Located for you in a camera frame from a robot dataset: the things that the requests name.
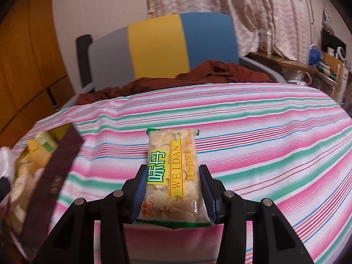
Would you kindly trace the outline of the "white plastic bag ball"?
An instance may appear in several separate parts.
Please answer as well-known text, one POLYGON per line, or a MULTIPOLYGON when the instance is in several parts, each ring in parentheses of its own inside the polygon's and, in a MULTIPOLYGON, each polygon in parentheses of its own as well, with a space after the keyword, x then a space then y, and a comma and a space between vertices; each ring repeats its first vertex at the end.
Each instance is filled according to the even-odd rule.
POLYGON ((15 176, 15 161, 16 158, 13 152, 8 147, 1 147, 0 150, 0 171, 1 177, 6 178, 9 184, 12 185, 15 176))

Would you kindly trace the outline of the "gold tin box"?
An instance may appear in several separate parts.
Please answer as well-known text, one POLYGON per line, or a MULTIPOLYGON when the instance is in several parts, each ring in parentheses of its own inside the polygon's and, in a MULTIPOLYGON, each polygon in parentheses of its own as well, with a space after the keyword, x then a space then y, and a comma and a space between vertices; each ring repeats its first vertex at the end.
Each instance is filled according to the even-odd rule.
MULTIPOLYGON (((72 123, 46 132, 57 142, 58 147, 51 153, 51 159, 46 167, 38 169, 32 175, 35 184, 24 222, 20 222, 16 218, 15 214, 10 210, 10 204, 9 212, 5 215, 5 221, 11 232, 28 255, 36 253, 47 238, 59 193, 73 161, 84 143, 72 123)), ((27 143, 28 140, 25 149, 15 161, 14 182, 20 176, 18 173, 20 160, 28 153, 27 143)))

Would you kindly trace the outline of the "white box on desk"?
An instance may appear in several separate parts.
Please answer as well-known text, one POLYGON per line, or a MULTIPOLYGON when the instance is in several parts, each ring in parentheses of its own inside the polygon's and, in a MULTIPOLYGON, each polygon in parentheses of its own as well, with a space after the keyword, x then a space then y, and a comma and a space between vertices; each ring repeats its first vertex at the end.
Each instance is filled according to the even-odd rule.
POLYGON ((259 36, 259 50, 267 54, 272 54, 273 53, 272 33, 266 29, 259 29, 258 36, 259 36))

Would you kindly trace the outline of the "grey yellow blue chair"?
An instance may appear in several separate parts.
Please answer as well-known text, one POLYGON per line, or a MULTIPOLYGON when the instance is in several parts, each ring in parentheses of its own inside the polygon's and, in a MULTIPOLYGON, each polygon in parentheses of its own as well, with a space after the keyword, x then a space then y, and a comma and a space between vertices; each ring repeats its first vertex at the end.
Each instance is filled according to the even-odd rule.
POLYGON ((151 18, 100 38, 76 39, 82 90, 123 86, 141 77, 175 77, 208 60, 236 63, 278 83, 282 75, 239 53, 230 16, 185 13, 151 18))

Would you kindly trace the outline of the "patterned beige curtain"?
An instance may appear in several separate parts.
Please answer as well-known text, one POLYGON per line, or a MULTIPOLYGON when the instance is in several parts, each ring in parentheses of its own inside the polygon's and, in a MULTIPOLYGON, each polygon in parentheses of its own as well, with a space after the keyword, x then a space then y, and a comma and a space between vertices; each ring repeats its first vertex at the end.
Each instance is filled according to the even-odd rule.
POLYGON ((272 34, 272 52, 305 63, 310 41, 304 0, 147 0, 149 17, 191 12, 231 16, 239 53, 260 47, 260 33, 272 34))

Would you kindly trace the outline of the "wooden side desk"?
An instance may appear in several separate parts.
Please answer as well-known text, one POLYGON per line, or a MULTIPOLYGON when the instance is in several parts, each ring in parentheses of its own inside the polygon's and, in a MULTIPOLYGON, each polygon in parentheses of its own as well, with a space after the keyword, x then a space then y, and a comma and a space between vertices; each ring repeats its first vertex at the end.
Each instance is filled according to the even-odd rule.
POLYGON ((333 81, 325 74, 318 71, 318 69, 308 66, 300 61, 288 60, 278 55, 269 55, 261 51, 249 53, 247 55, 250 59, 258 61, 260 63, 268 63, 271 66, 277 67, 278 69, 283 70, 297 70, 299 72, 307 72, 311 75, 318 76, 324 83, 328 84, 332 89, 331 97, 336 101, 338 99, 338 92, 341 89, 341 83, 333 81))

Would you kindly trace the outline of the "striped pink green bedsheet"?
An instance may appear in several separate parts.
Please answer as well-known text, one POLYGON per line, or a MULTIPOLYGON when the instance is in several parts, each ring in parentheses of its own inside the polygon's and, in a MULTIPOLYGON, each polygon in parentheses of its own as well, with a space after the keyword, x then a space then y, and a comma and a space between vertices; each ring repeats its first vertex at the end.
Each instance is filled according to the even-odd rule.
POLYGON ((147 160, 148 128, 194 128, 198 161, 245 199, 270 198, 315 263, 334 263, 351 237, 351 117, 325 93, 281 83, 199 85, 74 106, 38 121, 72 123, 84 139, 55 205, 121 188, 147 160))

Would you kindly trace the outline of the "wooden wardrobe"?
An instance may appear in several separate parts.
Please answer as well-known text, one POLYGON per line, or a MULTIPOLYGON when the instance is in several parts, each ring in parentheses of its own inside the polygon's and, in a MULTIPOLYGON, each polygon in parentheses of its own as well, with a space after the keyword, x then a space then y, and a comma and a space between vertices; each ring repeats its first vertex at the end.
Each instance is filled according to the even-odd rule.
POLYGON ((1 146, 75 94, 59 50, 52 0, 12 0, 1 15, 1 146))

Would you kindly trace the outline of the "dark red blanket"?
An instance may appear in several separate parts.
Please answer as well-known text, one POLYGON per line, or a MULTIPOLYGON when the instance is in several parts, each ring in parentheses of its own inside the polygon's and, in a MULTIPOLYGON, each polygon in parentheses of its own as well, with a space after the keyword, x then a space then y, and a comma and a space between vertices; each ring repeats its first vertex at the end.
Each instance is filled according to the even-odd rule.
POLYGON ((77 105, 91 104, 97 101, 127 97, 134 94, 177 88, 181 86, 203 85, 207 83, 272 83, 274 79, 267 73, 254 71, 236 63, 223 63, 208 60, 187 73, 174 78, 141 77, 122 87, 107 87, 93 93, 81 93, 77 105))

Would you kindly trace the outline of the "yellow sock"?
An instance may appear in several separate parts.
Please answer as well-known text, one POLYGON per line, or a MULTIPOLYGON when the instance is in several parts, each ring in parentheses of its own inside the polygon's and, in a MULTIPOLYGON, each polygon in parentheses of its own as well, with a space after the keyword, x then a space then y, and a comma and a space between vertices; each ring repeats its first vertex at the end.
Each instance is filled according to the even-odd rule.
POLYGON ((35 139, 30 139, 27 142, 28 153, 20 160, 19 175, 30 173, 34 175, 38 169, 46 167, 51 159, 52 154, 43 146, 39 145, 35 139))

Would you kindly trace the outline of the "blue round object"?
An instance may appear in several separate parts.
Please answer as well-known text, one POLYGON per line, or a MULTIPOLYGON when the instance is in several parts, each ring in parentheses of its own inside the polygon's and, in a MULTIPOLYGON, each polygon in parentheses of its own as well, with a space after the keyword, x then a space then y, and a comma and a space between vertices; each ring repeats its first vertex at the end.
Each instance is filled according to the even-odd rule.
POLYGON ((308 65, 313 67, 317 65, 319 61, 322 59, 322 52, 320 47, 316 44, 310 45, 308 49, 308 65))

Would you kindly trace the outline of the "small green white box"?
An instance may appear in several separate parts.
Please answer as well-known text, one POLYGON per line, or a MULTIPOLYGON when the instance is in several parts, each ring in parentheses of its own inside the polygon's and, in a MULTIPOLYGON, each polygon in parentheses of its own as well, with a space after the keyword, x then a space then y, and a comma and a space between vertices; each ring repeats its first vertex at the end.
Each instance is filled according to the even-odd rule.
POLYGON ((57 142, 45 131, 39 131, 35 135, 35 141, 49 153, 53 153, 58 147, 57 142))

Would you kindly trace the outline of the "beige ointment box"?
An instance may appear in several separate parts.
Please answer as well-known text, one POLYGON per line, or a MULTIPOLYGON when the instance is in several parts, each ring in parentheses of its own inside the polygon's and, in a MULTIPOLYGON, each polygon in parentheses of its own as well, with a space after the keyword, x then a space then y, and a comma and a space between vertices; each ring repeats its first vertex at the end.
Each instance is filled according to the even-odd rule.
POLYGON ((11 191, 10 210, 20 222, 24 222, 35 180, 30 173, 19 176, 11 191))

